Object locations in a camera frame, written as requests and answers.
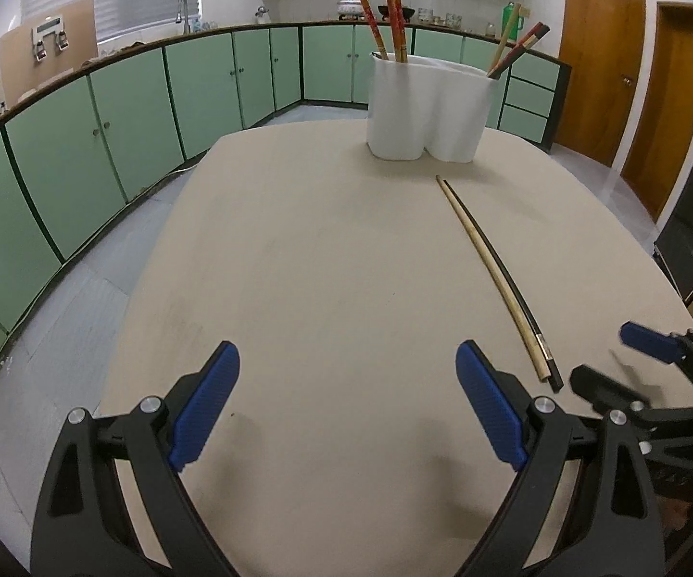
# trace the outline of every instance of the green bottle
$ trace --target green bottle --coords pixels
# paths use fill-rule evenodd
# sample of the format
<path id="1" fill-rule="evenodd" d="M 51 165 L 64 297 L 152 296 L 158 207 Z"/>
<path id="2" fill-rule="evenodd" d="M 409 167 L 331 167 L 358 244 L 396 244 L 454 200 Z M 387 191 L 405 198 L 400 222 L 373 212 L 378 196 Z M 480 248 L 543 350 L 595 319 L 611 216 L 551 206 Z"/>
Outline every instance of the green bottle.
<path id="1" fill-rule="evenodd" d="M 512 16 L 512 11 L 515 8 L 515 3 L 514 2 L 509 2 L 505 7 L 504 7 L 504 12 L 501 15 L 501 34 L 504 34 L 504 30 L 506 30 L 506 24 L 509 23 L 509 18 Z M 522 30 L 523 25 L 525 24 L 526 19 L 524 16 L 520 15 L 517 18 L 517 23 L 515 24 L 515 27 L 513 27 L 512 32 L 509 33 L 509 40 L 510 41 L 517 41 L 517 33 Z"/>

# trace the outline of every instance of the countertop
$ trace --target countertop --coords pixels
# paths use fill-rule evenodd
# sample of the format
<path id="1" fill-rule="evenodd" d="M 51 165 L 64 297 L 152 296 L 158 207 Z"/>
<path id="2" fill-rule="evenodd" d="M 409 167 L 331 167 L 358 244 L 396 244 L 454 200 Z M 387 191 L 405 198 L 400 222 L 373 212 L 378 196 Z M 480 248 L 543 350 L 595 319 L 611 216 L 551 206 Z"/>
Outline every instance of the countertop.
<path id="1" fill-rule="evenodd" d="M 486 130 L 473 163 L 372 157 L 364 121 L 224 137 L 176 201 L 128 305 L 101 410 L 128 412 L 221 340 L 239 381 L 182 481 L 244 575 L 440 577 L 471 553 L 514 474 L 455 377 L 474 339 L 540 385 L 434 179 L 447 178 L 522 290 L 567 380 L 587 363 L 656 406 L 693 404 L 674 367 L 626 349 L 628 320 L 693 321 L 653 260 L 570 173 Z M 567 412 L 591 414 L 569 387 Z M 575 468 L 534 555 L 563 519 Z M 122 483 L 144 549 L 163 556 Z"/>

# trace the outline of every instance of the drawer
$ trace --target drawer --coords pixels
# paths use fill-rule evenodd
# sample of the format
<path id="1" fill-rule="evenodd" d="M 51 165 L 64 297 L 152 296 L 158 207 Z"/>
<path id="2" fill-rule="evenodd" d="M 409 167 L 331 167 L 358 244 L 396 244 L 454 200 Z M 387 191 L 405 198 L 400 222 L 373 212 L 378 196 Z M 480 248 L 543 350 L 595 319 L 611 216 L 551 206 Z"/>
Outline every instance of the drawer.
<path id="1" fill-rule="evenodd" d="M 560 73 L 560 66 L 543 58 L 524 54 L 512 66 L 512 75 L 541 84 L 543 87 L 555 90 L 557 86 L 557 76 Z"/>
<path id="2" fill-rule="evenodd" d="M 546 119 L 533 113 L 526 113 L 519 108 L 505 106 L 501 115 L 499 130 L 516 134 L 519 137 L 541 143 L 546 129 Z"/>
<path id="3" fill-rule="evenodd" d="M 506 103 L 526 111 L 538 113 L 549 117 L 555 94 L 544 87 L 538 87 L 530 82 L 523 82 L 516 78 L 509 80 L 509 90 L 506 93 Z"/>

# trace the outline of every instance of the chopstick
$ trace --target chopstick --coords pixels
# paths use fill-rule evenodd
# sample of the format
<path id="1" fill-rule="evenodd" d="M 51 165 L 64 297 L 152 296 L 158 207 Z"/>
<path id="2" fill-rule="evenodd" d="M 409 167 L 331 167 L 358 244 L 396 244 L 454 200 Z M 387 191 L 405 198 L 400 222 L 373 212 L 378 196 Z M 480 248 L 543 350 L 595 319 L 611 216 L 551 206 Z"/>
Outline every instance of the chopstick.
<path id="1" fill-rule="evenodd" d="M 509 35 L 512 34 L 512 30 L 517 24 L 517 18 L 520 16 L 520 9 L 522 6 L 520 4 L 515 4 L 512 8 L 512 14 L 509 15 L 509 21 L 506 23 L 504 31 L 501 33 L 501 40 L 499 41 L 499 46 L 496 48 L 495 54 L 493 55 L 493 61 L 489 68 L 492 71 L 496 65 L 499 64 L 501 60 L 501 55 L 504 53 L 504 48 L 506 48 L 506 42 L 509 40 Z"/>
<path id="2" fill-rule="evenodd" d="M 499 293 L 520 332 L 522 342 L 526 346 L 539 381 L 549 381 L 553 392 L 560 392 L 560 389 L 563 388 L 563 378 L 560 377 L 555 358 L 553 358 L 544 339 L 544 334 L 539 329 L 539 324 L 536 323 L 536 318 L 533 317 L 533 313 L 528 308 L 525 298 L 520 293 L 493 245 L 477 225 L 475 217 L 472 217 L 472 213 L 448 184 L 448 180 L 442 179 L 439 175 L 436 176 L 436 180 L 499 289 Z"/>
<path id="3" fill-rule="evenodd" d="M 403 0 L 395 0 L 397 9 L 397 26 L 399 28 L 399 58 L 400 63 L 408 62 L 408 44 L 405 38 L 405 17 L 403 16 Z"/>
<path id="4" fill-rule="evenodd" d="M 518 43 L 495 67 L 488 72 L 488 77 L 494 80 L 498 80 L 501 74 L 509 69 L 515 61 L 520 58 L 524 53 L 530 50 L 534 45 L 536 45 L 539 40 L 549 32 L 549 26 L 546 24 L 541 24 L 539 30 L 535 34 L 529 36 L 528 38 L 523 38 L 523 43 Z"/>
<path id="5" fill-rule="evenodd" d="M 368 0 L 359 0 L 363 5 L 363 12 L 365 13 L 365 19 L 368 20 L 368 26 L 373 31 L 373 38 L 376 39 L 376 46 L 378 46 L 378 51 L 381 53 L 381 57 L 384 61 L 388 61 L 390 58 L 386 53 L 386 48 L 384 47 L 384 40 L 381 36 L 381 32 L 378 30 L 378 24 L 376 24 L 376 18 L 373 16 L 373 11 L 370 8 L 370 2 Z"/>

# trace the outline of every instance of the pot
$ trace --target pot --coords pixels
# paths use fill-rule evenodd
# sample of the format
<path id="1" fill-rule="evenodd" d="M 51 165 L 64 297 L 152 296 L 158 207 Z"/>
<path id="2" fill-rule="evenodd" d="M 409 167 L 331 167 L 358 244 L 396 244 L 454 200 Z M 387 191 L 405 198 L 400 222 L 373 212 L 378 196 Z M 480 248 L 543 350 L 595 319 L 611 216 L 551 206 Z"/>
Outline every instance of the pot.
<path id="1" fill-rule="evenodd" d="M 341 0 L 336 5 L 336 12 L 341 16 L 362 16 L 363 4 L 359 0 Z"/>

